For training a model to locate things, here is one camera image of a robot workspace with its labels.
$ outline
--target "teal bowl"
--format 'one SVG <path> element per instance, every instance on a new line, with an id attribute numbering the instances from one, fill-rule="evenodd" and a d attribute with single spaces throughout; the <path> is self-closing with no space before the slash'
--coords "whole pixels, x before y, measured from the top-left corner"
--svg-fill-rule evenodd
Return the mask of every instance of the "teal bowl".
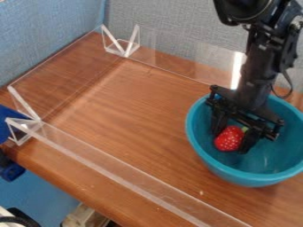
<path id="1" fill-rule="evenodd" d="M 261 139 L 247 154 L 221 153 L 213 147 L 209 133 L 211 107 L 208 96 L 191 107 L 185 134 L 205 166 L 225 181 L 245 187 L 276 184 L 303 171 L 303 113 L 273 96 L 269 108 L 284 119 L 285 126 L 275 142 Z"/>

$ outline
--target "strawberry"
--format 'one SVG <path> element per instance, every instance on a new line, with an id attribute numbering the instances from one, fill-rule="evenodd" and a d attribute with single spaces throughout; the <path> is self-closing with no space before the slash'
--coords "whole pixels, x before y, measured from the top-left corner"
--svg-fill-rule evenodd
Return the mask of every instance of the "strawberry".
<path id="1" fill-rule="evenodd" d="M 244 137 L 243 130 L 236 126 L 227 126 L 220 135 L 213 140 L 216 149 L 221 152 L 232 152 L 239 149 L 241 139 Z"/>

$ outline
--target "bowl rim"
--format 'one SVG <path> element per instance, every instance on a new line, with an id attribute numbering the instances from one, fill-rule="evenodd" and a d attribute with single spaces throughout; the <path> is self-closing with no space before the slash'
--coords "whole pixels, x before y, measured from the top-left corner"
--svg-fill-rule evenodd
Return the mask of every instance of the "bowl rim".
<path id="1" fill-rule="evenodd" d="M 199 98 L 196 100 L 196 102 L 193 103 L 193 105 L 189 109 L 189 112 L 185 116 L 185 135 L 187 135 L 189 143 L 193 147 L 193 150 L 196 151 L 200 158 L 205 161 L 205 163 L 208 165 L 212 165 L 216 169 L 219 169 L 227 175 L 236 176 L 237 178 L 241 178 L 244 180 L 249 179 L 249 180 L 255 180 L 255 181 L 268 181 L 268 180 L 275 181 L 275 180 L 279 180 L 283 178 L 289 178 L 293 175 L 296 175 L 297 173 L 300 173 L 303 171 L 303 161 L 297 165 L 295 165 L 292 168 L 288 168 L 279 173 L 257 174 L 257 173 L 248 173 L 239 169 L 231 168 L 231 167 L 225 166 L 221 162 L 219 162 L 215 158 L 212 158 L 212 156 L 204 151 L 204 149 L 199 145 L 197 141 L 193 139 L 195 136 L 193 136 L 193 127 L 192 127 L 192 118 L 193 118 L 195 112 L 196 112 L 197 108 L 200 107 L 200 105 L 204 104 L 204 101 L 207 100 L 208 96 L 209 96 L 209 94 L 207 94 L 205 96 L 203 96 L 201 98 Z M 284 101 L 283 99 L 280 99 L 275 96 L 269 96 L 269 99 L 276 101 L 283 106 L 287 106 L 289 111 L 293 112 L 296 117 L 303 121 L 303 113 L 287 101 Z"/>

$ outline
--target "wooden tabletop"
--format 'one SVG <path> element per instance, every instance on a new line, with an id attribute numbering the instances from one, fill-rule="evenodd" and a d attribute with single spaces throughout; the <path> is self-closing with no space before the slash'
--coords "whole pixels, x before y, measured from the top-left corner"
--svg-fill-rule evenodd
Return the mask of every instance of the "wooden tabletop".
<path id="1" fill-rule="evenodd" d="M 179 66 L 191 68 L 191 64 L 180 61 Z M 205 80 L 209 74 L 228 77 L 201 65 L 195 70 Z M 184 118 L 196 99 L 208 93 L 208 85 L 104 53 L 99 34 L 91 34 L 16 86 L 45 122 L 228 215 L 252 226 L 301 226 L 301 175 L 264 188 L 236 186 L 208 171 L 187 141 Z M 303 110 L 297 93 L 288 101 Z M 13 107 L 5 90 L 0 102 Z M 5 151 L 123 227 L 191 226 L 35 139 L 21 147 L 7 143 Z"/>

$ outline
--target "blue wall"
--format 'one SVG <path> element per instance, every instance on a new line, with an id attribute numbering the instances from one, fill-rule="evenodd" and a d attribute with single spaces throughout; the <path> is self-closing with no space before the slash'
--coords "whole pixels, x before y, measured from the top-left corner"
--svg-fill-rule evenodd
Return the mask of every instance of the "blue wall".
<path id="1" fill-rule="evenodd" d="M 0 86 L 92 30 L 103 20 L 101 0 L 5 0 L 0 3 Z M 19 207 L 44 227 L 56 227 L 77 205 L 27 171 L 0 179 L 0 206 Z"/>

